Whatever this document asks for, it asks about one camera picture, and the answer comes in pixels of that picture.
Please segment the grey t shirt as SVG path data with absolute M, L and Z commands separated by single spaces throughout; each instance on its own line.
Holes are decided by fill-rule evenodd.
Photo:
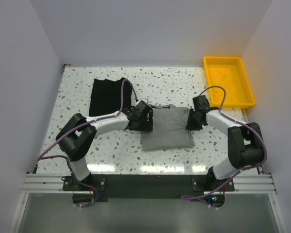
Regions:
M 172 104 L 153 105 L 153 130 L 141 133 L 142 151 L 187 149 L 194 146 L 194 139 L 186 129 L 189 108 Z

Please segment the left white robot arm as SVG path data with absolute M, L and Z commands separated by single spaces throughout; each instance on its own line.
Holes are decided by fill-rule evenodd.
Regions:
M 68 164 L 75 176 L 73 184 L 79 190 L 88 189 L 92 183 L 85 156 L 94 138 L 121 130 L 151 132 L 152 107 L 140 100 L 135 106 L 121 108 L 107 115 L 84 117 L 82 114 L 74 114 L 57 134 L 56 142 L 68 156 Z

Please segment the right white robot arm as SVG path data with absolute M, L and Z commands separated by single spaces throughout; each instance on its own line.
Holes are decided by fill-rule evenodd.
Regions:
M 227 137 L 227 158 L 207 172 L 206 184 L 210 190 L 218 190 L 224 180 L 265 162 L 267 149 L 257 123 L 238 121 L 218 107 L 210 107 L 204 95 L 193 98 L 193 104 L 186 126 L 188 130 L 200 131 L 204 126 L 212 126 Z

